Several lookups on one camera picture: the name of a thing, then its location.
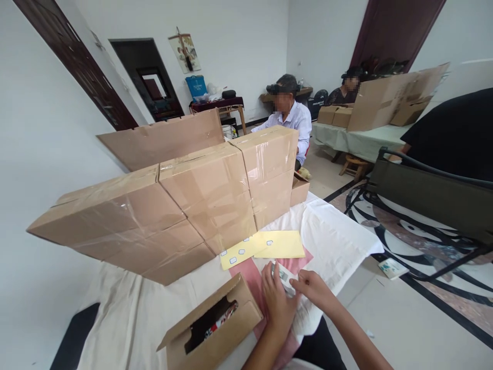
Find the wooden stool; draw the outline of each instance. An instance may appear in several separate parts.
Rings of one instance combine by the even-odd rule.
[[[346,172],[354,175],[354,181],[359,182],[361,177],[365,174],[366,167],[368,166],[368,162],[363,161],[357,157],[353,157],[350,154],[346,154],[346,163],[344,163],[343,169],[339,173],[339,176],[342,176]],[[350,168],[350,166],[357,166],[357,169],[354,170]]]

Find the yellow paper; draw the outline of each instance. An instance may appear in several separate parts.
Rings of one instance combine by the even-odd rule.
[[[250,257],[253,257],[254,254],[261,252],[265,248],[267,248],[265,239],[262,237],[261,233],[255,233],[220,254],[222,269],[226,271],[233,266],[248,260]]]
[[[299,231],[261,231],[267,248],[255,253],[255,258],[303,258],[305,250]]]

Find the doorway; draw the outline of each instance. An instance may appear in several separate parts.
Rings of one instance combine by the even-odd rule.
[[[110,43],[156,122],[184,115],[154,39]]]
[[[351,66],[407,73],[446,0],[369,0]]]
[[[14,2],[115,130],[138,127],[56,2]]]

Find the table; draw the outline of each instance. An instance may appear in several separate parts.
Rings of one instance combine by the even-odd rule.
[[[334,294],[339,294],[367,256],[384,252],[375,234],[312,193],[262,229],[268,230],[299,230],[306,258],[280,262],[292,272],[300,268],[316,271]],[[82,300],[81,309],[94,302],[101,302],[101,306],[78,369],[166,369],[166,351],[156,352],[166,331],[238,272],[246,279],[260,309],[265,310],[260,271],[269,261],[250,258],[223,271],[217,256],[167,287],[102,262]],[[281,352],[283,361],[291,359],[303,336],[315,332],[321,317],[322,312],[303,297]],[[261,322],[219,369],[239,370],[262,330]]]
[[[315,144],[324,145],[338,151],[350,153],[365,161],[375,163],[382,146],[398,151],[404,142],[401,137],[412,125],[399,127],[386,125],[370,131],[348,132],[343,127],[312,123],[312,136]]]
[[[227,113],[238,111],[240,113],[241,127],[243,128],[243,135],[247,134],[247,126],[245,125],[245,116],[243,114],[243,98],[235,97],[230,99],[216,100],[205,104],[192,104],[192,113],[203,112],[204,110],[218,108],[219,113]]]

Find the man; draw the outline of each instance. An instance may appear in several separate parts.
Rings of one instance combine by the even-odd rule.
[[[252,129],[252,132],[275,125],[282,125],[298,130],[298,149],[296,151],[296,164],[294,167],[294,170],[298,171],[305,162],[307,149],[310,145],[312,116],[307,107],[295,100],[298,83],[293,75],[282,76],[277,80],[276,84],[279,87],[271,89],[269,92],[274,95],[276,112],[271,114],[269,119],[262,125]]]
[[[354,103],[358,95],[359,77],[362,71],[360,67],[350,67],[341,76],[343,84],[329,94],[325,105]]]
[[[492,102],[493,88],[443,102],[402,136],[401,151],[437,170],[493,181]]]

